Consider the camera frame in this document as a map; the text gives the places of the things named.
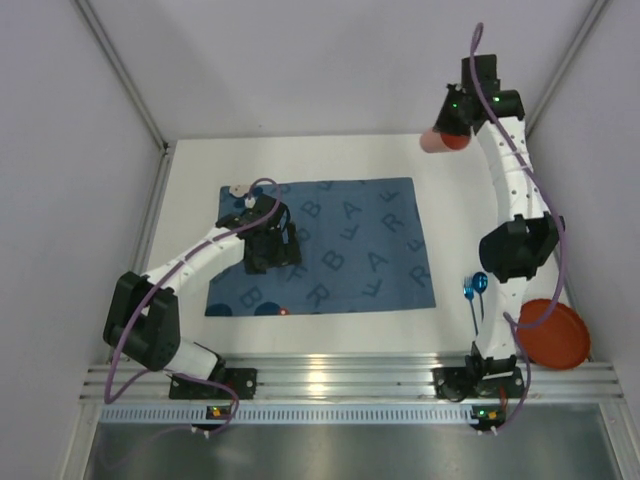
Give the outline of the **pink plastic cup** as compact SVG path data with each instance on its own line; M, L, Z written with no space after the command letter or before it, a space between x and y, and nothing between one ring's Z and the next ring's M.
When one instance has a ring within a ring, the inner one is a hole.
M420 148L428 154L448 152L449 147L444 142L439 131L431 128L425 131L419 139Z

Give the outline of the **blue lettered placemat cloth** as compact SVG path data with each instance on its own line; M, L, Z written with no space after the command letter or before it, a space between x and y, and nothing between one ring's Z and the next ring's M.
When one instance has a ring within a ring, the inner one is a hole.
M249 275L238 264L209 285L208 317L431 309L436 300L409 177L257 187L283 195L300 242L298 266Z

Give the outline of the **blue metallic spoon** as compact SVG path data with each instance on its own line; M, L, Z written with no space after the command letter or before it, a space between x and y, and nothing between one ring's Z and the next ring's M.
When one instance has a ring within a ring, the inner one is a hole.
M488 287L488 276L483 271L476 272L472 277L472 286L480 302L481 316L485 315L483 295Z

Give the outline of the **red plastic plate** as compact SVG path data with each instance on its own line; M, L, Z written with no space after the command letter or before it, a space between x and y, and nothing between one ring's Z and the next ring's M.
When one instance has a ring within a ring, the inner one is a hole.
M582 318L558 302L550 317L533 329L518 329L519 353L534 364L570 370L584 363L591 351L591 336Z

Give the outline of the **blue metallic fork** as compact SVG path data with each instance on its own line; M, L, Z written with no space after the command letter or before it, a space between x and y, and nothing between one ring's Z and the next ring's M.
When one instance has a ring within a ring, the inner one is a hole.
M467 300L467 302L469 304L469 307L470 307L471 317L472 317L472 322L473 322L473 327L474 327L474 333L475 333L475 335L478 335L479 328L478 328L477 316L476 316L475 307L474 307L475 290L474 290L474 287L473 287L472 278L469 277L469 276L467 276L464 279L463 295L464 295L465 299Z

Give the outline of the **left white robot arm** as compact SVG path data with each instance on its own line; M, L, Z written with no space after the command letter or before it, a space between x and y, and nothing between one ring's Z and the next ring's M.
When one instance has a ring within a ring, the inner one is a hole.
M296 225L280 199L262 194L240 213L219 219L187 251L143 274L127 272L116 282L103 330L116 356L147 370L212 381L223 359L181 333L180 298L241 265L248 275L301 263Z

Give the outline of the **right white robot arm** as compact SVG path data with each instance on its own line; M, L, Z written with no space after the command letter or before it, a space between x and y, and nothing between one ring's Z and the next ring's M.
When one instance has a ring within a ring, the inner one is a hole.
M448 85L435 125L420 145L428 153L454 152L472 139L484 152L497 200L497 225L479 242L481 266L496 281L495 301L474 324L464 366L434 372L437 397L452 402L498 397L501 391L519 395L514 333L524 295L564 238L563 220L531 177L521 97L502 89L493 54L462 60L461 79Z

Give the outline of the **aluminium mounting rail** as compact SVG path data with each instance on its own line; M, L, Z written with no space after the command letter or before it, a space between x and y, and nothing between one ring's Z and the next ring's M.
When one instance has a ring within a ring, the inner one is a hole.
M433 401L433 372L458 367L460 356L408 354L236 355L227 365L257 370L256 400ZM528 400L537 403L617 402L624 398L609 363L587 362L568 371L532 366Z

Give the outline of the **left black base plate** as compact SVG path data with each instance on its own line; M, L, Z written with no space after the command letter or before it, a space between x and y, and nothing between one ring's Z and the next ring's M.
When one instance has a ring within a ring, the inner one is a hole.
M225 385L233 390L240 400L251 400L257 388L257 370L222 367L214 372L208 381ZM219 387L172 376L169 398L172 400L228 400L231 394Z

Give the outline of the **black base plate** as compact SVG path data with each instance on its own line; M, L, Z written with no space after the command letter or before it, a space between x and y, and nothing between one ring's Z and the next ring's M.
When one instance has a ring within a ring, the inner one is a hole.
M454 403L466 399L520 398L524 393L525 381L519 368L482 379L473 378L464 367L440 367L432 374L436 397Z
M257 388L257 370L222 367L214 372L208 381L225 385L233 390L240 400L251 400ZM172 400L228 400L231 394L219 387L172 376L169 398Z

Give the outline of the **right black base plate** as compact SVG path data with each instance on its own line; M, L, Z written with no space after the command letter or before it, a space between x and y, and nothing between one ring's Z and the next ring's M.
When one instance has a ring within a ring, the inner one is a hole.
M482 379L473 378L464 367L440 367L432 374L436 397L454 403L466 399L520 398L524 393L525 381L519 368Z

